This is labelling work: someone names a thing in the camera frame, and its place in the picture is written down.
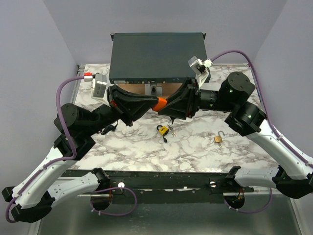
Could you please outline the orange padlock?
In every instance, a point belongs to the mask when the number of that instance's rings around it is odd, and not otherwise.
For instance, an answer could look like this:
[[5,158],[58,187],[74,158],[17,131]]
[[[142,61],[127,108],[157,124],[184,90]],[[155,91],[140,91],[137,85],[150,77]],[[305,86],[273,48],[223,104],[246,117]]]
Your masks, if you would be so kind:
[[158,97],[157,104],[152,108],[153,111],[159,112],[161,109],[163,109],[167,105],[167,99]]

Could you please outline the yellow padlock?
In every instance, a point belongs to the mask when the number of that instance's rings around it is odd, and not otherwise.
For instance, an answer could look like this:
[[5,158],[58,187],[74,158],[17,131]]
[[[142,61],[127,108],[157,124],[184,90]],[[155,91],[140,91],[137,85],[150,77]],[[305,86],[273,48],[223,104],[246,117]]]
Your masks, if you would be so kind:
[[169,128],[162,125],[158,125],[156,129],[162,136],[166,136],[169,132]]

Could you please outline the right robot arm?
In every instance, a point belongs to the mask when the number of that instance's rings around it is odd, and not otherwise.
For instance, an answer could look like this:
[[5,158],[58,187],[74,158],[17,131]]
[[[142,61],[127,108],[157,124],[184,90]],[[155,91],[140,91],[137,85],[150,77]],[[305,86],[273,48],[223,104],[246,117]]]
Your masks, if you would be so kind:
[[218,91],[204,90],[208,72],[187,78],[167,99],[160,98],[153,110],[172,120],[192,118],[198,110],[228,112],[228,126],[265,150],[279,164],[271,169],[233,167],[225,179],[225,187],[235,192],[241,187],[275,188],[287,197],[298,199],[313,191],[313,170],[306,159],[297,157],[299,150],[290,149],[287,141],[271,129],[267,114],[248,102],[255,90],[249,78],[232,72]]

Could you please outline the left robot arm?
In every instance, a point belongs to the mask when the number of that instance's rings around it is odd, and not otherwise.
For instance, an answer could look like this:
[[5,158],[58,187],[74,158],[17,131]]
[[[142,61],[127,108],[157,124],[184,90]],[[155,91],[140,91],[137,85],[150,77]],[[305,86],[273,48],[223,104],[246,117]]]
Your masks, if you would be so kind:
[[71,197],[94,191],[104,193],[109,188],[110,179],[100,168],[69,183],[55,185],[55,181],[95,145],[94,134],[119,120],[132,126],[159,102],[156,96],[133,94],[116,85],[107,89],[107,99],[108,104],[102,104],[93,111],[71,103],[57,105],[54,124],[61,135],[54,146],[22,183],[2,191],[9,203],[6,209],[8,222],[36,222],[48,215],[54,206]]

